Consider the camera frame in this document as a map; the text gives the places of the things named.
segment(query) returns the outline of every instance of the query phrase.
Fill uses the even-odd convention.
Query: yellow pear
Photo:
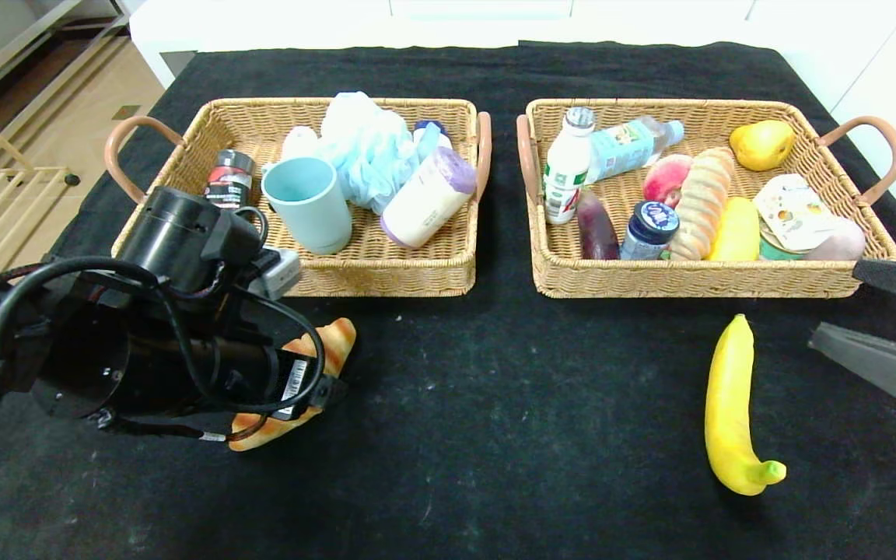
[[[735,159],[753,171],[778,167],[793,148],[793,128],[783,121],[759,121],[735,128],[728,142]]]

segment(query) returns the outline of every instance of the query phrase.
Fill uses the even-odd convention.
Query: blue bottle cap
[[[666,123],[669,128],[669,134],[666,145],[676,145],[683,139],[683,123],[681,121],[669,121]]]
[[[632,232],[651,244],[661,245],[669,240],[680,228],[680,216],[676,210],[662,202],[643,201],[635,205],[634,215],[628,224],[635,226]]]
[[[413,125],[413,130],[419,131],[420,128],[427,128],[427,124],[434,124],[435,127],[438,128],[438,131],[441,131],[442,135],[448,135],[445,132],[445,125],[441,124],[441,121],[434,121],[433,118],[431,118],[431,120],[427,120],[427,118],[424,118],[424,120],[417,121],[417,124]]]

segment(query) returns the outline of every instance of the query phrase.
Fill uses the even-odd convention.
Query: table
[[[184,131],[221,96],[354,89],[457,96],[493,114],[472,292],[289,300],[314,323],[358,326],[352,392],[251,453],[107,436],[10,394],[0,557],[896,558],[896,400],[806,347],[821,320],[896,341],[896,298],[864,286],[842,300],[561,301],[530,276],[513,128],[527,102],[785,100],[831,130],[778,54],[733,44],[199,54],[152,114]],[[170,150],[141,130],[121,159],[149,184]],[[876,180],[849,142],[833,152],[857,184]],[[106,254],[129,212],[103,177],[56,251]],[[896,239],[896,203],[885,196],[876,212]],[[753,499],[719,485],[703,442],[712,350],[739,312],[757,337],[754,442],[789,468]]]

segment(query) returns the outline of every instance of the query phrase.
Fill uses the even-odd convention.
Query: brown leather handle
[[[527,115],[516,118],[516,154],[520,158],[520,174],[527,199],[541,204],[541,170],[537,162],[537,143],[530,137],[530,123]]]
[[[106,148],[103,148],[103,161],[106,162],[106,169],[110,171],[110,175],[113,175],[113,180],[117,181],[117,184],[124,189],[125,194],[131,198],[131,201],[138,203],[138,205],[140,202],[143,202],[145,194],[120,168],[118,155],[120,155],[120,146],[124,143],[124,140],[140,124],[146,124],[161,132],[161,135],[164,135],[164,138],[168,138],[168,141],[174,143],[174,145],[185,145],[184,139],[178,135],[178,132],[172,131],[166,124],[161,123],[154,117],[130,117],[117,124],[116,128],[113,128],[113,131],[110,132],[110,137],[106,138]]]
[[[493,124],[490,114],[479,114],[479,159],[476,160],[476,202],[482,201],[483,191],[490,180],[490,157],[493,155]]]
[[[847,121],[847,123],[843,124],[841,127],[836,128],[834,131],[828,132],[824,137],[815,139],[818,145],[829,146],[833,145],[837,139],[842,138],[846,132],[851,131],[853,128],[858,127],[861,124],[868,124],[871,127],[876,128],[876,130],[880,131],[883,135],[883,138],[886,139],[887,143],[890,145],[890,155],[891,155],[891,163],[890,169],[887,171],[887,174],[884,175],[882,180],[877,181],[877,184],[874,184],[873,187],[869,188],[867,192],[860,195],[859,200],[861,202],[865,202],[867,205],[871,205],[876,202],[880,196],[890,188],[890,185],[896,181],[896,131],[894,127],[891,127],[889,123],[887,123],[883,118],[874,117],[874,116],[863,116],[856,117],[853,120]]]

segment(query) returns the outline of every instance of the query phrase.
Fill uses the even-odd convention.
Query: bottle label
[[[383,220],[396,239],[420,247],[465,205],[469,196],[455,191],[438,170],[435,157],[428,156],[385,207]]]
[[[619,124],[590,135],[597,180],[644,166],[655,149],[655,137],[639,121]]]
[[[576,213],[579,189],[586,184],[586,171],[579,174],[559,173],[544,165],[544,217],[550,223],[566,223]]]
[[[625,243],[621,245],[622,260],[659,260],[666,244],[653,245],[638,239],[630,231],[625,235]]]
[[[217,166],[206,180],[206,198],[221,208],[236,210],[248,205],[251,175],[239,167]]]

